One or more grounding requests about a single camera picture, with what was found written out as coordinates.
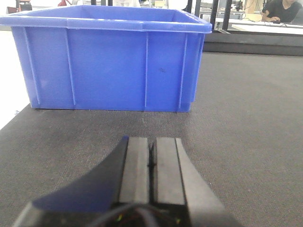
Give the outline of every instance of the desk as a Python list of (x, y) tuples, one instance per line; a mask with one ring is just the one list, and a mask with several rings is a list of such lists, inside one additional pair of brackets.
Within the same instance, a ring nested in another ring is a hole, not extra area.
[(233, 28), (236, 28), (240, 31), (248, 32), (264, 32), (264, 33), (282, 33), (282, 34), (296, 34), (303, 35), (303, 26), (293, 28), (293, 27), (284, 27), (284, 26), (262, 26), (262, 25), (237, 25), (233, 24)]
[[(223, 18), (216, 18), (216, 23), (223, 23)], [(302, 25), (290, 25), (290, 24), (274, 24), (272, 22), (265, 22), (265, 21), (259, 21), (259, 22), (253, 22), (250, 20), (236, 20), (236, 19), (230, 19), (229, 20), (230, 25), (260, 25), (260, 26), (266, 26), (266, 27), (287, 27), (287, 28), (303, 28)]]
[(302, 71), (302, 57), (205, 52), (189, 113), (26, 107), (0, 130), (0, 226), (85, 174), (123, 135), (181, 138), (244, 226), (302, 226)]

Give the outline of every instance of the floor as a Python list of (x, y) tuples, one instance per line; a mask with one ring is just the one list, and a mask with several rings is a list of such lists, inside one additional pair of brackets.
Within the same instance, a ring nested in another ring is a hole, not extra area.
[(12, 33), (0, 31), (0, 129), (29, 104)]

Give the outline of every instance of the white surface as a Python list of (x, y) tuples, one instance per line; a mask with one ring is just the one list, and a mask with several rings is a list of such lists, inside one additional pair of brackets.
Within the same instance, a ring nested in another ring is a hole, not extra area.
[(29, 104), (13, 35), (0, 31), (0, 129)]
[[(216, 22), (223, 23), (223, 18), (216, 18)], [(259, 21), (259, 22), (253, 22), (249, 20), (237, 20), (237, 19), (229, 19), (229, 24), (234, 25), (260, 25), (260, 26), (267, 26), (267, 27), (293, 27), (293, 28), (303, 28), (302, 25), (288, 25), (284, 23), (280, 24), (274, 24), (272, 22), (265, 22), (265, 21)]]
[(232, 27), (240, 31), (248, 31), (248, 32), (266, 32), (266, 33), (284, 33), (284, 34), (303, 35), (303, 26), (301, 26), (302, 28), (293, 28), (293, 27), (274, 27), (274, 26), (261, 26), (261, 25), (232, 25)]

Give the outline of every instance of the person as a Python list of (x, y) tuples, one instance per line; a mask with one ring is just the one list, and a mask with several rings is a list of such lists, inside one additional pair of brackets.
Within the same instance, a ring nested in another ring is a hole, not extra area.
[(301, 8), (296, 0), (271, 0), (262, 10), (262, 21), (289, 23)]
[(140, 7), (139, 0), (113, 0), (113, 6)]
[(186, 10), (188, 0), (167, 0), (169, 9)]

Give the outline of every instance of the gray table surface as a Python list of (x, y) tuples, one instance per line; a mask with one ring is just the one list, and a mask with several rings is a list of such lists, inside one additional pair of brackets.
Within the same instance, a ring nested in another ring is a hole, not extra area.
[(85, 174), (123, 135), (182, 138), (243, 225), (303, 226), (302, 60), (204, 53), (189, 113), (26, 107), (0, 130), (0, 226)]

